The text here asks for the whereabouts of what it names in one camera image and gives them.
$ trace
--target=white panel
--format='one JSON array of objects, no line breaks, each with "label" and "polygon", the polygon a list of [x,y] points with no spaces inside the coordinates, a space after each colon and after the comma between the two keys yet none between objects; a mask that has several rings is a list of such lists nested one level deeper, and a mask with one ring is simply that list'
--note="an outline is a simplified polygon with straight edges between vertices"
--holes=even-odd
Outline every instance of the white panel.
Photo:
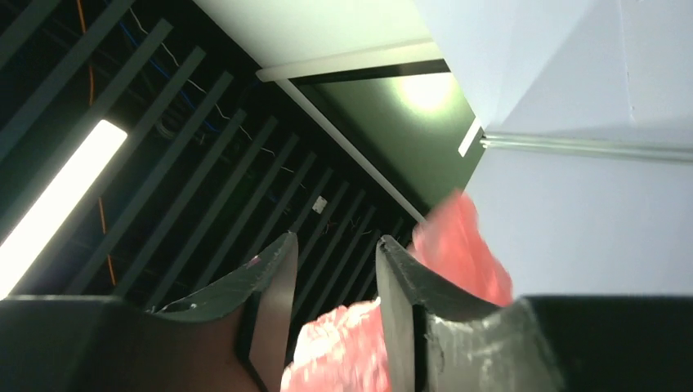
[{"label": "white panel", "polygon": [[[522,28],[531,25],[531,19],[522,22]],[[502,126],[494,131],[548,134],[631,123],[621,33],[618,1],[596,1],[510,115],[498,118]],[[546,30],[546,34],[553,35],[553,31]],[[531,56],[519,56],[507,72],[515,72]]]},{"label": "white panel", "polygon": [[632,122],[618,0],[417,0],[486,131]]},{"label": "white panel", "polygon": [[481,126],[494,118],[521,0],[416,0]]},{"label": "white panel", "polygon": [[693,294],[693,166],[488,149],[467,191],[516,296]]},{"label": "white panel", "polygon": [[429,38],[410,0],[195,0],[261,67]]},{"label": "white panel", "polygon": [[633,116],[693,129],[693,2],[623,0],[622,8]]},{"label": "white panel", "polygon": [[503,73],[503,88],[495,114],[498,121],[511,113],[597,1],[601,0],[533,0],[517,8],[504,66],[511,72]]}]

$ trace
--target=ceiling light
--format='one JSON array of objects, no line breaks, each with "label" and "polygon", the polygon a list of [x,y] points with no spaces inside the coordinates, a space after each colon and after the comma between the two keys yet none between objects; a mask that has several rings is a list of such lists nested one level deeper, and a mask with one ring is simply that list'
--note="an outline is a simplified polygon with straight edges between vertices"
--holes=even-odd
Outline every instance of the ceiling light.
[{"label": "ceiling light", "polygon": [[20,281],[126,137],[100,121],[7,236],[0,245],[0,299]]},{"label": "ceiling light", "polygon": [[458,151],[463,158],[464,155],[467,154],[469,148],[472,147],[472,142],[474,141],[474,138],[476,137],[476,134],[479,132],[480,129],[481,121],[479,121],[478,117],[475,117],[474,121],[472,121],[472,125],[469,127],[469,130],[467,130],[467,134],[465,134],[464,138],[462,139],[462,144],[459,145]]},{"label": "ceiling light", "polygon": [[431,73],[400,78],[400,90],[410,105],[424,110],[442,109],[454,89],[455,79],[451,73]]}]

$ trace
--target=white ceiling panel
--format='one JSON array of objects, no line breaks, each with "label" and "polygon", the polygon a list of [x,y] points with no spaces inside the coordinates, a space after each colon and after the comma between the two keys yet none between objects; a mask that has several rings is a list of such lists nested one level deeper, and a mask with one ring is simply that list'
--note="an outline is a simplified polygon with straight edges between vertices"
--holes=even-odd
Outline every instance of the white ceiling panel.
[{"label": "white ceiling panel", "polygon": [[261,67],[430,38],[411,0],[195,0]]}]

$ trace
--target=fluorescent light tube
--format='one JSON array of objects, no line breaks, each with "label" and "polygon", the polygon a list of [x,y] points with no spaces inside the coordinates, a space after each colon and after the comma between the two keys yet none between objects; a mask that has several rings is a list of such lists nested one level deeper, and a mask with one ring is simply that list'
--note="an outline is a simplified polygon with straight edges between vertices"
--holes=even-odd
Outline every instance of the fluorescent light tube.
[{"label": "fluorescent light tube", "polygon": [[459,154],[462,155],[462,158],[464,158],[464,156],[467,154],[469,148],[472,147],[472,142],[474,141],[476,134],[479,133],[480,129],[481,121],[479,121],[478,117],[475,117],[474,121],[472,121],[472,125],[469,127],[469,130],[467,131],[467,134],[462,139],[462,144],[459,145],[458,151]]},{"label": "fluorescent light tube", "polygon": [[7,236],[0,245],[0,299],[20,281],[126,137],[100,121]]}]

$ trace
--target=pink fabric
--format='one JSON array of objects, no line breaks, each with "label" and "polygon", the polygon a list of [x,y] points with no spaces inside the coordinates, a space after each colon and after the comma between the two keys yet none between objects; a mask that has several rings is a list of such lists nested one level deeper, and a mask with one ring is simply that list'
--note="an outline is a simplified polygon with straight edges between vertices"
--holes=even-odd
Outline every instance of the pink fabric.
[{"label": "pink fabric", "polygon": [[[497,305],[512,302],[512,280],[481,238],[474,203],[462,192],[455,192],[416,228],[409,251],[475,296]],[[281,390],[391,390],[380,299],[339,306],[303,326]]]}]

